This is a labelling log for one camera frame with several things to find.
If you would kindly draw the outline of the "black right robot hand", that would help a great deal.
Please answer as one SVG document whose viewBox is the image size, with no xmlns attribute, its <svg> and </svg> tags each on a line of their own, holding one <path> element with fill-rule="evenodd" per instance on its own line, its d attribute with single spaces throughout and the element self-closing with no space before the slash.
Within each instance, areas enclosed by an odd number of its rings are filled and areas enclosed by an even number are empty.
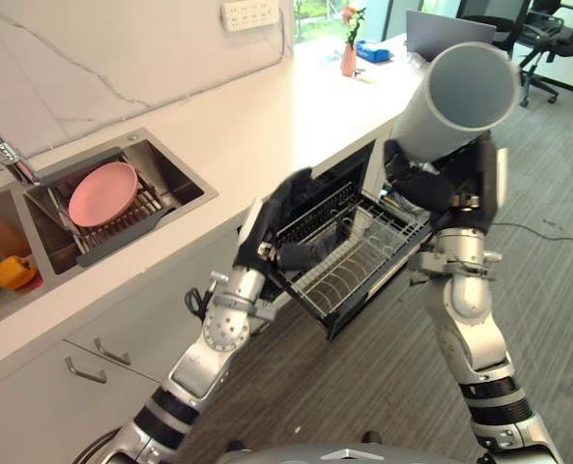
<svg viewBox="0 0 573 464">
<path fill-rule="evenodd" d="M 384 163 L 391 189 L 429 212 L 435 232 L 467 228 L 486 234 L 506 197 L 508 151 L 497 148 L 488 131 L 431 162 L 408 160 L 390 139 Z"/>
</svg>

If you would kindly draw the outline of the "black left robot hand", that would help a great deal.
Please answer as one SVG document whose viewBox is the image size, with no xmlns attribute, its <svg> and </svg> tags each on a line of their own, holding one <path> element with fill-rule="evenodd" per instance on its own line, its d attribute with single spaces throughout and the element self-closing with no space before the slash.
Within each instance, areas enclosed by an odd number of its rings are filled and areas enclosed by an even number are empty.
<svg viewBox="0 0 573 464">
<path fill-rule="evenodd" d="M 277 243 L 281 227 L 313 193 L 312 169 L 306 167 L 283 180 L 265 199 L 256 198 L 239 232 L 233 267 L 249 268 L 266 276 L 270 270 L 309 270 L 327 255 L 326 246 Z"/>
</svg>

